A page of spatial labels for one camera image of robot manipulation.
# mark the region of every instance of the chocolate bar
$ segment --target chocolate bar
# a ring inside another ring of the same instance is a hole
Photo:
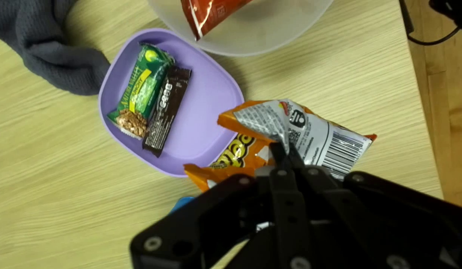
[[[146,135],[142,141],[142,148],[151,151],[155,157],[160,157],[164,148],[190,76],[191,70],[179,69],[176,66],[172,66],[167,70],[151,120],[148,121]]]

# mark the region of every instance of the green candy wrapper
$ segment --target green candy wrapper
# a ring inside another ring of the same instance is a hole
[[[125,135],[142,139],[166,70],[175,60],[164,51],[142,45],[127,88],[108,117]]]

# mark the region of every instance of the gray cloth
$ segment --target gray cloth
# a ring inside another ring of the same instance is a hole
[[[0,39],[24,64],[52,85],[73,94],[97,94],[109,69],[106,57],[70,47],[64,24],[76,0],[0,0]]]

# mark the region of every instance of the red chip bag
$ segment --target red chip bag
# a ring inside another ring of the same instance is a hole
[[[245,6],[250,0],[181,0],[187,23],[196,39],[202,39],[230,14]]]

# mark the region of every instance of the wooden table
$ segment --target wooden table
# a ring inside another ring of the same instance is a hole
[[[163,27],[142,2],[78,2],[73,41],[113,58]],[[378,141],[357,165],[441,197],[398,2],[336,0],[305,36],[256,58],[215,57],[247,99],[300,102]],[[52,88],[0,42],[0,269],[130,268],[130,239],[196,194],[109,138],[97,97]]]

